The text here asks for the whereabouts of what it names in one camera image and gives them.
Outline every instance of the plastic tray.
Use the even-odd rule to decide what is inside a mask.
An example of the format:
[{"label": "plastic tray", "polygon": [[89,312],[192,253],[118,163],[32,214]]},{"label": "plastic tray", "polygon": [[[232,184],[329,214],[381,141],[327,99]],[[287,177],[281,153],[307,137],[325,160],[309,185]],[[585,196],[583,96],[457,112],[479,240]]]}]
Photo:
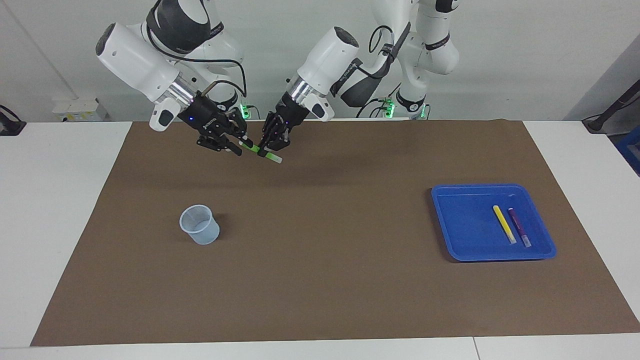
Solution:
[{"label": "plastic tray", "polygon": [[[548,259],[556,246],[527,190],[517,184],[438,185],[431,191],[444,240],[458,261]],[[517,242],[511,244],[493,212],[500,206]],[[524,246],[508,209],[513,208],[531,241]]]}]

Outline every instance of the brown table mat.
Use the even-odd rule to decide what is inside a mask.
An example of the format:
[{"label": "brown table mat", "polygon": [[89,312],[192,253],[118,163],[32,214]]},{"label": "brown table mat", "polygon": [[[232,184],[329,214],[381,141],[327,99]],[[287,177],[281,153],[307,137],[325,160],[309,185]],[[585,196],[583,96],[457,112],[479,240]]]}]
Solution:
[{"label": "brown table mat", "polygon": [[[196,138],[133,124],[32,345],[640,332],[520,122],[306,122],[281,165]],[[429,193],[453,183],[524,185],[556,258],[455,262]]]}]

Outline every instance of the light blue cup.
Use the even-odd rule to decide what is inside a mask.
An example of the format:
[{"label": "light blue cup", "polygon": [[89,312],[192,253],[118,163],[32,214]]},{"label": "light blue cup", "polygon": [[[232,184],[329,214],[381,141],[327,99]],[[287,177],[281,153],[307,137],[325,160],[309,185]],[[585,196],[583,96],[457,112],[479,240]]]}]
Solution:
[{"label": "light blue cup", "polygon": [[199,245],[208,245],[220,235],[220,226],[213,219],[211,209],[194,205],[180,216],[180,228]]}]

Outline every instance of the wall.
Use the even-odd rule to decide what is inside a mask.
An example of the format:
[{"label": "wall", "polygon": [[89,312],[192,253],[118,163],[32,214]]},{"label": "wall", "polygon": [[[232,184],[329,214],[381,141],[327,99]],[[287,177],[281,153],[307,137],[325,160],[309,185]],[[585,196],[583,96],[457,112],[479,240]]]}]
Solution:
[{"label": "wall", "polygon": [[[250,102],[262,116],[330,26],[346,28],[366,47],[376,26],[369,2],[216,1],[226,28],[245,46]],[[0,23],[0,100],[9,99],[29,120],[51,120],[48,99],[73,96],[66,82],[78,96],[98,97],[115,120],[148,119],[152,105],[105,69],[93,49],[110,22],[142,21],[153,0],[0,3],[17,18]],[[640,33],[638,18],[637,0],[463,2],[451,29],[461,62],[451,75],[433,76],[431,118],[561,120]],[[16,37],[20,25],[27,38]],[[398,67],[380,94],[400,81]],[[55,79],[56,71],[63,81]],[[14,87],[22,88],[20,95]],[[332,103],[338,117],[356,113],[338,100]]]},{"label": "wall", "polygon": [[[640,79],[640,35],[571,109],[564,120],[580,120],[602,113],[638,79]],[[602,130],[609,134],[624,133],[636,126],[640,126],[640,101],[615,113],[607,120]]]}]

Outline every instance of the table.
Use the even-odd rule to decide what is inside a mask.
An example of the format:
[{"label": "table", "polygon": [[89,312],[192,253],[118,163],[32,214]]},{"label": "table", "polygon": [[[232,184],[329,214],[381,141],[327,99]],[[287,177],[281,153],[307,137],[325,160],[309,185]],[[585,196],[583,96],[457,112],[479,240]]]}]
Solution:
[{"label": "table", "polygon": [[[606,136],[589,134],[579,122],[525,125],[638,316],[640,179]],[[130,126],[30,124],[0,142],[0,358],[640,357],[640,334],[28,348]]]}]

